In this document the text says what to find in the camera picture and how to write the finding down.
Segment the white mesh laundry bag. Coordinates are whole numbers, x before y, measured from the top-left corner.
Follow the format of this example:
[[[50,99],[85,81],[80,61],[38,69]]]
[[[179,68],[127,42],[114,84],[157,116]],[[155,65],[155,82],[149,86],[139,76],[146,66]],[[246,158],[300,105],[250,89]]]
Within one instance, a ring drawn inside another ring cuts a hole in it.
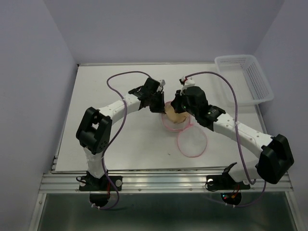
[[[190,114],[183,123],[173,123],[168,119],[166,113],[161,114],[161,121],[166,130],[178,133],[176,145],[184,156],[196,158],[205,152],[207,147],[206,134],[198,125],[191,122]]]

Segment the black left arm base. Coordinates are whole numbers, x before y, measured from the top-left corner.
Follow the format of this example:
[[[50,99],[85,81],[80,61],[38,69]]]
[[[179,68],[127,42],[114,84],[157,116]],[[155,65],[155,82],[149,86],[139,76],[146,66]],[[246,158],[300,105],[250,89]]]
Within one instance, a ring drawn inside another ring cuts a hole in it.
[[[91,174],[87,174],[85,176],[77,176],[76,180],[79,183],[79,190],[82,192],[116,191],[105,175],[98,179]]]

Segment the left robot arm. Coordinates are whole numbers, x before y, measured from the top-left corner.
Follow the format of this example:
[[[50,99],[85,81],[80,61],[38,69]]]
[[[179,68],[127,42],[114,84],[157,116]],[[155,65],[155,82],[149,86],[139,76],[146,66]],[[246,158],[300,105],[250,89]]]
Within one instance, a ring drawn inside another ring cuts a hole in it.
[[[88,173],[92,176],[91,185],[101,190],[107,185],[102,158],[111,139],[112,125],[117,121],[126,121],[128,114],[148,107],[152,113],[165,112],[164,80],[146,79],[144,85],[134,88],[121,99],[100,109],[88,108],[77,129],[76,138],[83,147],[88,164]]]

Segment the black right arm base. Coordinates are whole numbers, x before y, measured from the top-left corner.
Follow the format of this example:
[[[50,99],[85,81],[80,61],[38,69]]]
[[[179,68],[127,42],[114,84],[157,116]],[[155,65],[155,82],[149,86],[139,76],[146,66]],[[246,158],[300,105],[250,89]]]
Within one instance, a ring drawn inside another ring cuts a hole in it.
[[[237,163],[232,163],[226,167],[221,175],[207,175],[205,188],[210,192],[219,190],[249,190],[251,187],[244,184],[243,181],[235,182],[234,179],[229,175],[229,171]]]

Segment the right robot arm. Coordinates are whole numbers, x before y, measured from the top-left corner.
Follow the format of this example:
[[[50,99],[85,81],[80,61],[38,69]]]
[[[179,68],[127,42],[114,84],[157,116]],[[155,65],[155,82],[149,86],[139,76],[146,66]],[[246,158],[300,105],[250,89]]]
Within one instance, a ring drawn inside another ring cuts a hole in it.
[[[285,136],[264,134],[238,122],[223,109],[210,105],[200,87],[177,90],[171,106],[176,113],[189,113],[202,127],[230,138],[237,142],[239,149],[244,147],[255,155],[256,161],[242,159],[241,165],[232,163],[224,170],[221,182],[227,188],[244,180],[263,179],[277,184],[294,164]]]

